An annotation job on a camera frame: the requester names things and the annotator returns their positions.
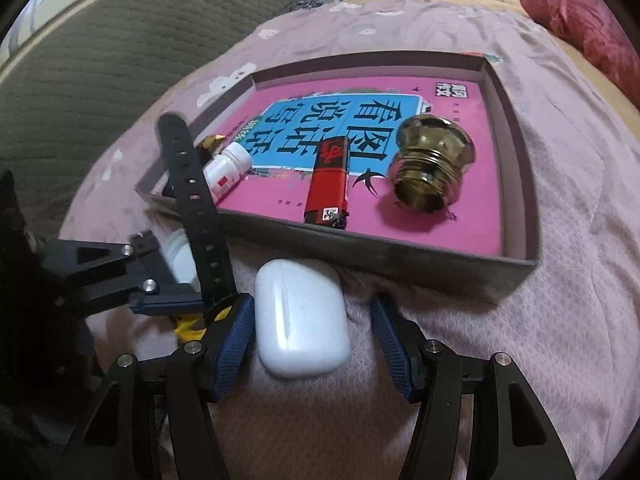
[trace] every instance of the pink blanket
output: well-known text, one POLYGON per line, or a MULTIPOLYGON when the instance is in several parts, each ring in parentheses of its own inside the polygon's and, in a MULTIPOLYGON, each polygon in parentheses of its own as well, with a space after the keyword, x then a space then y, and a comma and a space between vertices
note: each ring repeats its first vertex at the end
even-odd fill
MULTIPOLYGON (((211 407, 231 478, 398 478, 418 407, 394 390, 371 335, 367 304, 383 289, 427 337, 471 356, 511 354, 558 430, 578 480, 595 480, 640 413, 640 147, 551 35, 513 11, 384 0, 279 16, 170 89, 104 153, 61 236, 126 242, 146 228, 159 237, 175 228, 150 215, 133 189, 159 156, 154 122, 168 110, 192 121, 202 111, 198 99, 216 98, 239 69, 401 49, 492 55, 532 160, 542 262, 499 305, 337 267, 350 361, 315 379, 279 381, 250 352, 233 392, 211 407)), ((242 240, 230 241, 230 253, 238 289, 250 293, 260 265, 283 256, 242 240)), ((175 348, 167 320, 135 316, 126 306, 91 316, 88 324, 103 367, 124 351, 149 358, 175 348)), ((454 478, 464 478, 470 422, 465 403, 454 478)))
POLYGON ((520 0, 540 25, 584 52, 640 109, 640 57, 602 0, 520 0))

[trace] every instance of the gray box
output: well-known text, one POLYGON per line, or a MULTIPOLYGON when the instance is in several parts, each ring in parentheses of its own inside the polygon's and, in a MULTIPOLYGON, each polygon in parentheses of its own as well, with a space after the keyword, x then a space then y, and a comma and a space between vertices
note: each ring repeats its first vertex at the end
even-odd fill
MULTIPOLYGON (((480 85, 499 166, 503 256, 444 250, 219 208, 224 231, 231 237, 273 246, 295 256, 319 258, 397 282, 495 303, 513 292, 537 267, 540 230, 522 131, 494 68, 484 57, 450 52, 364 52, 268 68, 245 77, 213 101, 190 124, 191 136, 195 140, 212 123, 222 123, 254 89, 326 78, 386 75, 454 78, 480 85), (390 59, 394 60, 393 66, 388 65, 390 59)), ((175 200, 154 193, 163 179, 164 165, 157 160, 138 182, 136 191, 151 207, 175 215, 175 200)))

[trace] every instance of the blue rectangle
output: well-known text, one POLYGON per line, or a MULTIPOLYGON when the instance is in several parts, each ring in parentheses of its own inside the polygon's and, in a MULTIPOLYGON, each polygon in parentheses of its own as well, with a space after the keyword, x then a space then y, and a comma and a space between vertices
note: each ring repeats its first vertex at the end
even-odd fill
POLYGON ((350 173, 367 169, 386 174, 395 152, 396 130, 420 113, 417 95, 329 94, 277 101, 238 142, 251 153, 254 168, 313 170, 318 144, 327 137, 350 140, 350 173))

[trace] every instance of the swallow illustration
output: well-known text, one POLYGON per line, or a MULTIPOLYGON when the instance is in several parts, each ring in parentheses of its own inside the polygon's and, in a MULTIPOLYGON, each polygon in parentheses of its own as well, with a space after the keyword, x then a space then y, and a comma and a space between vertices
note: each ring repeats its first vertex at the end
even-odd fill
POLYGON ((382 178, 386 178, 386 176, 383 175, 382 173, 378 173, 377 171, 371 171, 370 168, 367 168, 367 171, 365 171, 363 174, 359 175, 357 177, 356 181, 353 183, 353 186, 351 186, 351 187, 356 187, 357 183, 364 181, 364 185, 367 187, 369 192, 373 196, 378 196, 378 192, 375 190, 375 188, 373 187, 373 184, 371 183, 371 179, 374 176, 381 176, 382 178))

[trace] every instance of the white plastic object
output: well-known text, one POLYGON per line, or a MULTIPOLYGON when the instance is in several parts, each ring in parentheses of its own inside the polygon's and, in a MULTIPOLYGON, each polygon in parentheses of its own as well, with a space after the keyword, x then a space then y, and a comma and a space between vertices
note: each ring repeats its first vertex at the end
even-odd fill
POLYGON ((162 255, 174 274, 178 283, 191 283, 200 291, 200 280, 196 270, 196 262, 191 254, 191 247, 184 229, 171 233, 161 246, 162 255))
POLYGON ((210 160, 203 172, 213 195, 213 202, 218 203, 251 169, 252 164, 249 152, 237 142, 230 143, 213 160, 210 160))
POLYGON ((260 361, 283 378, 330 372, 351 344, 338 274, 318 260, 272 260, 255 278, 260 361))

